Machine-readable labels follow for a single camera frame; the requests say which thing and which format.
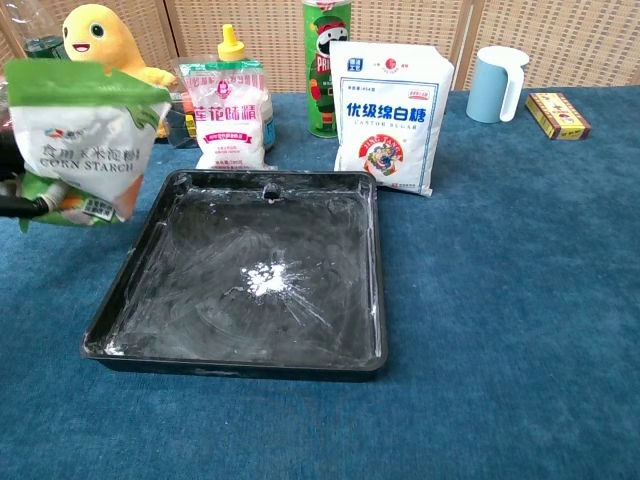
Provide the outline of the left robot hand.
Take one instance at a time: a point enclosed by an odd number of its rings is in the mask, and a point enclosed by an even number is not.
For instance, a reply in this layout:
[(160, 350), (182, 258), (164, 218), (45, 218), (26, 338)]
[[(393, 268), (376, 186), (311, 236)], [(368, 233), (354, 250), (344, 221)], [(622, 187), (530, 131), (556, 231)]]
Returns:
[(43, 192), (28, 198), (23, 192), (26, 178), (24, 160), (15, 141), (0, 137), (0, 217), (17, 218), (23, 232), (30, 222), (50, 223), (70, 191), (65, 182), (53, 180)]

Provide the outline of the green snack bag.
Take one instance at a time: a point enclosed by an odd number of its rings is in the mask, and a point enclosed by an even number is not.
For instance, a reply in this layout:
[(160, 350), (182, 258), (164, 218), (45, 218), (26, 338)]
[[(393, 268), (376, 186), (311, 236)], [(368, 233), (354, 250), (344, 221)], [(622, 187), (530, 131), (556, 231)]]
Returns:
[(169, 91), (91, 62), (14, 59), (5, 74), (24, 164), (11, 213), (21, 230), (129, 220)]

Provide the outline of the pink white seasoning bag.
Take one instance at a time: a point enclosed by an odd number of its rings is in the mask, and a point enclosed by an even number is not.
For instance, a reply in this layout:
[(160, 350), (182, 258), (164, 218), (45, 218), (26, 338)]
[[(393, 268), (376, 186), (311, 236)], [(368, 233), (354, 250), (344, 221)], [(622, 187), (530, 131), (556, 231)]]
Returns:
[(267, 170), (263, 105), (268, 99), (257, 60), (180, 61), (193, 105), (200, 170)]

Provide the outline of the white powder pile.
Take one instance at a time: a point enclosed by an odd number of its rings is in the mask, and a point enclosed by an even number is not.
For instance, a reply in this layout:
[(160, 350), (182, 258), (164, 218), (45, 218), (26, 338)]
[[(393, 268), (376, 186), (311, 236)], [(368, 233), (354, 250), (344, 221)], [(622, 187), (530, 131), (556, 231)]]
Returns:
[(258, 262), (241, 269), (246, 290), (255, 297), (277, 294), (289, 288), (286, 266), (281, 262)]

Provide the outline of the white sugar bag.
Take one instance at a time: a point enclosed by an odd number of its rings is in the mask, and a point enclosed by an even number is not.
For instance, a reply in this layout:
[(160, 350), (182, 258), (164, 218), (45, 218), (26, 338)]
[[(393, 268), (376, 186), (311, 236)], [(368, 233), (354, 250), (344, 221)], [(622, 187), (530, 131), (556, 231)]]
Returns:
[(330, 47), (336, 171), (429, 197), (454, 66), (433, 45), (346, 41)]

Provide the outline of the clear water bottle green label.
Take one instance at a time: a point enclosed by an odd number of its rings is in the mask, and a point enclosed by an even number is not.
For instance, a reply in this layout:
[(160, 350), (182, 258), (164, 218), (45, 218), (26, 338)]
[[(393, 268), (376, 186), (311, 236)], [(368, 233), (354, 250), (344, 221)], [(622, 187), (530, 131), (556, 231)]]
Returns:
[(68, 58), (61, 27), (41, 0), (8, 0), (6, 8), (27, 57)]

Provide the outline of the yellow plush toy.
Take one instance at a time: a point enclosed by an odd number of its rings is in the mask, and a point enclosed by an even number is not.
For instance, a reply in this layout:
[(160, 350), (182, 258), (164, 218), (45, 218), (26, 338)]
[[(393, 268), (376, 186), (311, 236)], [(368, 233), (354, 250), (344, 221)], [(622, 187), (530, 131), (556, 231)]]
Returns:
[(62, 34), (72, 61), (100, 63), (153, 86), (170, 89), (177, 85), (172, 73), (145, 63), (128, 27), (106, 6), (76, 7), (65, 18)]

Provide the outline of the black baking tray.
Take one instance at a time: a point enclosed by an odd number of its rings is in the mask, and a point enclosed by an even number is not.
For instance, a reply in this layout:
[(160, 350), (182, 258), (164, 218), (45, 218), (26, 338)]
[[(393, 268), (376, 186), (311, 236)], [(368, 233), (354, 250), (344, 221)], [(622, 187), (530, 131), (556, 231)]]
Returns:
[[(289, 288), (241, 276), (286, 266)], [(364, 172), (169, 174), (83, 355), (116, 371), (363, 381), (388, 358), (375, 179)]]

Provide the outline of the yellow cap honey bottle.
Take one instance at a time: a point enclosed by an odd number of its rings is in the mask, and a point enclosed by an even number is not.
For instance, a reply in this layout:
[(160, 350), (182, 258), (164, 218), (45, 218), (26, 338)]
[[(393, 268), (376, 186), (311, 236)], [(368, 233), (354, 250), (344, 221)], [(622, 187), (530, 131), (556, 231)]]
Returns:
[(217, 47), (218, 57), (224, 62), (238, 62), (246, 58), (246, 48), (237, 36), (232, 24), (222, 26), (222, 42)]

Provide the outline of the white jar blue label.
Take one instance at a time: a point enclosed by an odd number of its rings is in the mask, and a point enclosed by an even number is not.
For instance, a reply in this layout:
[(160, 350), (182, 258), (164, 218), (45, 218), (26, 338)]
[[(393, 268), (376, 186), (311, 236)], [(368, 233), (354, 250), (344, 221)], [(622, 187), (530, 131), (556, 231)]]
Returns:
[(266, 100), (261, 106), (261, 118), (263, 122), (263, 146), (265, 151), (269, 151), (276, 142), (274, 110), (270, 93), (267, 93)]

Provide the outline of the green Pringles can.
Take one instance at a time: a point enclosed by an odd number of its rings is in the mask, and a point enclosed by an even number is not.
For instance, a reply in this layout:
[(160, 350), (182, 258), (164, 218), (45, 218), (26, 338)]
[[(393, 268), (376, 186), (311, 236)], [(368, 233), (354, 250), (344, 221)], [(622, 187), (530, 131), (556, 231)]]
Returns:
[(353, 0), (301, 0), (309, 131), (320, 138), (336, 136), (330, 46), (350, 37)]

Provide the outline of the light blue measuring cup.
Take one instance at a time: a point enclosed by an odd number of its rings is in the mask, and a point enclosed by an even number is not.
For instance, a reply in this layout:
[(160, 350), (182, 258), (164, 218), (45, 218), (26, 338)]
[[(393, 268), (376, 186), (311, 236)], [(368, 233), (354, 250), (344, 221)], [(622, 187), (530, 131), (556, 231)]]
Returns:
[(477, 52), (466, 114), (481, 123), (511, 121), (524, 86), (524, 69), (530, 61), (524, 51), (506, 46), (486, 46)]

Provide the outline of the blue table cloth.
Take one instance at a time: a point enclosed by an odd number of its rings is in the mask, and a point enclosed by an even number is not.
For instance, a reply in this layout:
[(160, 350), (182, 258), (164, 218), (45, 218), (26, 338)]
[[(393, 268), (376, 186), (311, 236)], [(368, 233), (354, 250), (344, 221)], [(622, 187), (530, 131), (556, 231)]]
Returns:
[(389, 359), (364, 383), (114, 372), (82, 335), (166, 175), (108, 228), (0, 219), (0, 480), (640, 480), (640, 86), (549, 140), (452, 93), (429, 198), (379, 194)]

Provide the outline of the yellow brown small box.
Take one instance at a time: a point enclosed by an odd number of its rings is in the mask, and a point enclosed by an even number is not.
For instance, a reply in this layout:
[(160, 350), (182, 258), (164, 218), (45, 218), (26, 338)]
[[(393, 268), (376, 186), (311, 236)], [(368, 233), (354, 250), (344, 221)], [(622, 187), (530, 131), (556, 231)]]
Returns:
[(551, 140), (584, 140), (591, 132), (590, 123), (563, 93), (529, 93), (525, 105)]

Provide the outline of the wooden rattan folding screen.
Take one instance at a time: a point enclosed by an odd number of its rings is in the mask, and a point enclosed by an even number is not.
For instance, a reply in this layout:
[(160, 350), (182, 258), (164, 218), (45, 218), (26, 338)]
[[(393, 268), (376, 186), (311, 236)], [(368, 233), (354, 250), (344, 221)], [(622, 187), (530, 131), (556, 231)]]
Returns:
[[(0, 0), (0, 68), (22, 52), (25, 17), (59, 32), (75, 7), (97, 3), (131, 30), (144, 60), (213, 54), (232, 24), (274, 92), (306, 87), (301, 0)], [(435, 46), (454, 65), (454, 88), (470, 86), (485, 46), (520, 49), (529, 87), (640, 85), (640, 0), (354, 0), (357, 41)]]

